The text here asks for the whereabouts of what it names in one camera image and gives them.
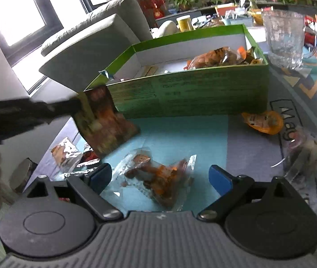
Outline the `white red snack packet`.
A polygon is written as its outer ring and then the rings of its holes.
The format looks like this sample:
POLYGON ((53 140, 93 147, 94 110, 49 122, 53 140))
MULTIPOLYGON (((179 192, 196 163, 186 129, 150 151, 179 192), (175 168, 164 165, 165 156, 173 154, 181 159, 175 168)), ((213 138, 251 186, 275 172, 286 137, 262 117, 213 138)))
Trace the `white red snack packet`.
POLYGON ((62 172, 72 171, 80 162, 82 153, 65 137, 52 150, 51 154, 62 172))

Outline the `red brown snack pouch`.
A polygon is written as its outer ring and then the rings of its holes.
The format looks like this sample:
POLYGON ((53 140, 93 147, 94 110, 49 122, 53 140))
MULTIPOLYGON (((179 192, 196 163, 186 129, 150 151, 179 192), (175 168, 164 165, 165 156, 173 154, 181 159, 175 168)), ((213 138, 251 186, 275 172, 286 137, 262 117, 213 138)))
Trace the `red brown snack pouch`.
POLYGON ((98 158, 104 159, 140 133, 140 128, 117 110, 107 86, 84 91, 77 98, 80 109, 74 115, 75 124, 98 158))

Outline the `clear bag orange snacks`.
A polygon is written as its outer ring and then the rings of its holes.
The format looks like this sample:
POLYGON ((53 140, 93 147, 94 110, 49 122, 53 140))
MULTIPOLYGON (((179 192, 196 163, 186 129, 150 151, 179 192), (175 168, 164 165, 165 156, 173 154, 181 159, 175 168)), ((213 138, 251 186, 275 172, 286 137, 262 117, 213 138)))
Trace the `clear bag orange snacks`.
POLYGON ((114 168, 101 196, 124 213, 181 211, 194 181, 196 159, 194 154, 164 165, 153 159, 150 149, 134 149, 114 168))

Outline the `small orange snack packet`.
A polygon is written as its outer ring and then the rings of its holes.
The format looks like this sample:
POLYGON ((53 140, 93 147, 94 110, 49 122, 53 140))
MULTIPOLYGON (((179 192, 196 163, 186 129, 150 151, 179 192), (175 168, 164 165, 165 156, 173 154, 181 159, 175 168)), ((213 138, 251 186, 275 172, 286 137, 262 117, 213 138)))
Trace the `small orange snack packet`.
POLYGON ((242 113, 242 117, 251 128, 269 135, 278 134, 284 126, 282 116, 276 111, 265 111, 261 114, 242 113))

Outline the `clear bag dark snacks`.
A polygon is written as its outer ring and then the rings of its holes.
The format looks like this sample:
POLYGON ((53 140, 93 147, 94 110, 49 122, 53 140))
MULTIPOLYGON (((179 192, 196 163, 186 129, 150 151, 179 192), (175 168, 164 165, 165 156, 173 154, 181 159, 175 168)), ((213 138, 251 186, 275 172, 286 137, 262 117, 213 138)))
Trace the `clear bag dark snacks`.
POLYGON ((317 136, 302 126, 288 134, 283 159, 272 166, 283 166, 284 177, 293 182, 299 176, 311 177, 317 173, 317 136))

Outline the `long tan snack bar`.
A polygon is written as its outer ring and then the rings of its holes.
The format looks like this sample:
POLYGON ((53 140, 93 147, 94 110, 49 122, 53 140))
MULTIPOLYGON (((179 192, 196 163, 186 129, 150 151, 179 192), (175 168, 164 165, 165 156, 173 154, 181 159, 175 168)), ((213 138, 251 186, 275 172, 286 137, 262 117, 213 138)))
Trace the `long tan snack bar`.
POLYGON ((154 76, 158 69, 156 66, 145 66, 141 77, 154 76))

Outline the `clear orange snack bag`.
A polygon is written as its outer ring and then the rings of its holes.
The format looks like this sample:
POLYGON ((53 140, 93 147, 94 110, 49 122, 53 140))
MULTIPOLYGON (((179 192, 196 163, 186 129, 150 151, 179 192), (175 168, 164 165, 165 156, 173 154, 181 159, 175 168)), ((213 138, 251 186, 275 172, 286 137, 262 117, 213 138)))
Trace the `clear orange snack bag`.
POLYGON ((261 58, 254 56, 254 51, 254 47, 248 50, 245 50, 244 47, 239 47, 238 50, 233 50, 230 47, 221 47, 187 61, 184 70, 262 63, 261 58))

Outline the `patterned blue table mat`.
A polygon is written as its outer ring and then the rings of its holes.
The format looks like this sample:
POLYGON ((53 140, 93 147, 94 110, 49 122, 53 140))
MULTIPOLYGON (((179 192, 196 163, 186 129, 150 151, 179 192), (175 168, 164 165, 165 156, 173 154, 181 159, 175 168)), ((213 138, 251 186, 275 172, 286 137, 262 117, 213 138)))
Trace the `patterned blue table mat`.
MULTIPOLYGON (((210 166, 268 182, 283 173, 284 143, 295 126, 317 137, 317 60, 306 60, 297 71, 271 67, 267 106, 284 115, 284 130, 276 136, 252 129, 240 115, 139 119, 141 134, 106 162, 116 166, 137 148, 150 149, 154 160, 164 165, 195 155, 194 183, 185 209, 199 212, 218 198, 209 184, 210 166)), ((317 174, 307 187, 304 196, 317 213, 317 174)))

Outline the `green cardboard box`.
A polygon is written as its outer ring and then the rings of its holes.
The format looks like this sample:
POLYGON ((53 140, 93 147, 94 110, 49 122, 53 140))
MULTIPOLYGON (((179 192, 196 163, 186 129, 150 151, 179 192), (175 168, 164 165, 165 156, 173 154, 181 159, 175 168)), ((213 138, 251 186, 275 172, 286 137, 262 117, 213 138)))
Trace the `green cardboard box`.
POLYGON ((91 86, 106 85, 127 118, 261 113, 267 107, 269 64, 184 70, 187 61, 220 47, 263 52, 243 25, 205 28, 130 46, 91 86), (154 76, 141 77, 145 66, 154 76))

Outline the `clear glass mug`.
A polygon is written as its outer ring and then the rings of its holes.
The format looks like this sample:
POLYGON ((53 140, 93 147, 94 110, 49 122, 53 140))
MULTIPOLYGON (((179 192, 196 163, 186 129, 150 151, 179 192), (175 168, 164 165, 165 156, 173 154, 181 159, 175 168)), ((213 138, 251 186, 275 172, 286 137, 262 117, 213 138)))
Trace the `clear glass mug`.
POLYGON ((268 10, 262 14, 266 31, 266 41, 269 47, 268 57, 272 64, 296 69, 302 66, 302 61, 314 56, 317 52, 317 32, 305 25, 305 16, 287 10, 268 10), (305 34, 315 37, 312 51, 305 53, 305 34))

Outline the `blue plastic basket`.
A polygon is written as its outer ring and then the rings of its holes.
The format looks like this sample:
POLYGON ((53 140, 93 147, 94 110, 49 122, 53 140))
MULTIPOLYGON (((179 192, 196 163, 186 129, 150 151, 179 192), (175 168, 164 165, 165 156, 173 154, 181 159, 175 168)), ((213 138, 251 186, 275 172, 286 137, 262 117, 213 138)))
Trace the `blue plastic basket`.
POLYGON ((251 16, 237 15, 235 12, 227 12, 222 21, 224 25, 245 25, 246 27, 254 26, 254 20, 251 16))

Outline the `yellow canister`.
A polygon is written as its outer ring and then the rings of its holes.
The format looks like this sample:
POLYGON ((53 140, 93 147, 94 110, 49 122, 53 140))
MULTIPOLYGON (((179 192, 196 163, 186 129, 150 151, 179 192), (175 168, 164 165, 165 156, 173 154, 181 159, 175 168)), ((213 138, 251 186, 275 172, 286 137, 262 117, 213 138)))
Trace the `yellow canister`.
POLYGON ((178 26, 179 26, 179 29, 181 32, 187 32, 187 31, 194 30, 194 28, 192 26, 192 20, 191 20, 190 15, 178 17, 176 20, 177 20, 177 23, 178 23, 178 26))

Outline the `yellow woven basket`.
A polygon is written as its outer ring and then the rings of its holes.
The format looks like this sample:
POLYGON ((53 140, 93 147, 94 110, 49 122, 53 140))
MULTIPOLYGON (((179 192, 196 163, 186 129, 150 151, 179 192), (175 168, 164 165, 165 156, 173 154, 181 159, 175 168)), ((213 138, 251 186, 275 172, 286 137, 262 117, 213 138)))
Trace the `yellow woven basket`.
POLYGON ((260 8, 250 9, 249 14, 254 19, 256 25, 263 26, 262 10, 260 8))

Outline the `red flower decoration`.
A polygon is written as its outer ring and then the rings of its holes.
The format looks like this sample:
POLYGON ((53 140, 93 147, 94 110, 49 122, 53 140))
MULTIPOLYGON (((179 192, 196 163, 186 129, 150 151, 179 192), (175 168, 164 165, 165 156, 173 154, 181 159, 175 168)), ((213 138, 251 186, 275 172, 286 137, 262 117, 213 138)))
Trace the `red flower decoration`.
POLYGON ((163 18, 167 11, 166 4, 170 0, 138 0, 145 15, 151 15, 155 20, 163 18))

